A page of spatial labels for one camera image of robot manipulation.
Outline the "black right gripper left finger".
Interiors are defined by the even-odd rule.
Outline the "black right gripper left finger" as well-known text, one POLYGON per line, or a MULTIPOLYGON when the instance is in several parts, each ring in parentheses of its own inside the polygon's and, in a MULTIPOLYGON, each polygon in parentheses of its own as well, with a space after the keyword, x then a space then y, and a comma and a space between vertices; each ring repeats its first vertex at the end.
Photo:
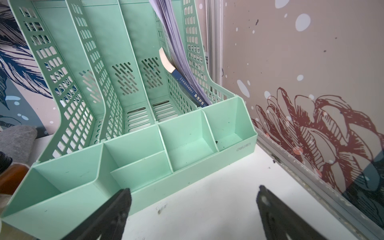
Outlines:
POLYGON ((64 240, 121 240, 132 204, 130 189, 121 189, 64 240))

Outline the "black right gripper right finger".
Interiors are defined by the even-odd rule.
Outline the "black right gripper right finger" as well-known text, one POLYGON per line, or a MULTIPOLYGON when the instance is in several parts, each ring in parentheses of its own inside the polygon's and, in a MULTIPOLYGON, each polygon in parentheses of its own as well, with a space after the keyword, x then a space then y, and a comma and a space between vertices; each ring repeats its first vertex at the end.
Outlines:
POLYGON ((312 228, 264 185, 256 199, 266 239, 268 240, 324 240, 312 228))

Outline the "grey scarf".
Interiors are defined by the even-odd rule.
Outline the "grey scarf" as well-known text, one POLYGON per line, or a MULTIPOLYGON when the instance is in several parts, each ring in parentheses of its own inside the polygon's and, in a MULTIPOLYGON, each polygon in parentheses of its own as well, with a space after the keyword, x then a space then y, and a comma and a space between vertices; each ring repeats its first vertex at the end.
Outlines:
POLYGON ((38 131, 36 127, 19 125, 1 131, 1 152, 12 158, 14 163, 29 167, 33 162, 30 155, 33 150, 38 131))

